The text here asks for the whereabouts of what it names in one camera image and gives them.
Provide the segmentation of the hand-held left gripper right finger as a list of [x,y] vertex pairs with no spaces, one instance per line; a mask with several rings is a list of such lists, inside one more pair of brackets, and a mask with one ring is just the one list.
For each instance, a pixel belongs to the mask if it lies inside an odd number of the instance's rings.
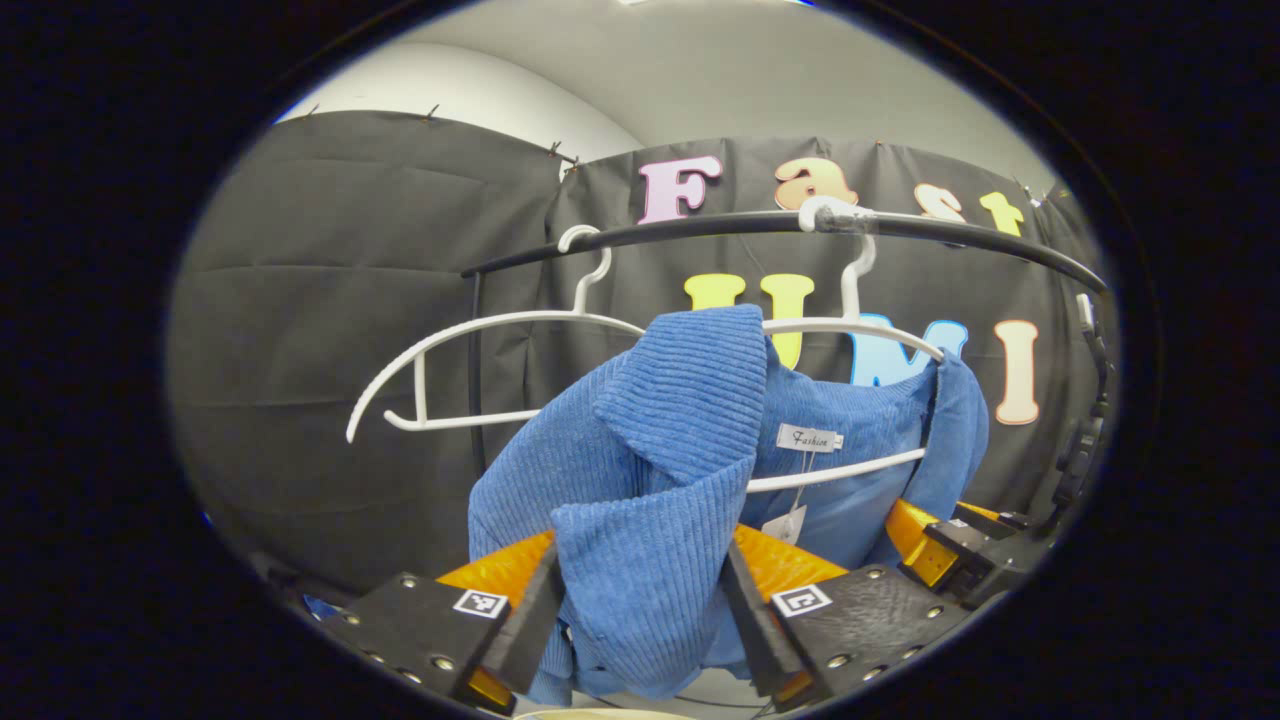
[[887,566],[846,570],[746,525],[733,530],[719,587],[751,683],[778,712],[868,691],[970,616]]

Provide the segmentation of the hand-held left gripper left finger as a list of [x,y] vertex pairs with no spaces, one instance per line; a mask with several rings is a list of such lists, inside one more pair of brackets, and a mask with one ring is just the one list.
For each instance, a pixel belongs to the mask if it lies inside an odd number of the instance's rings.
[[553,530],[431,579],[407,571],[323,620],[407,687],[509,716],[529,693],[564,598]]

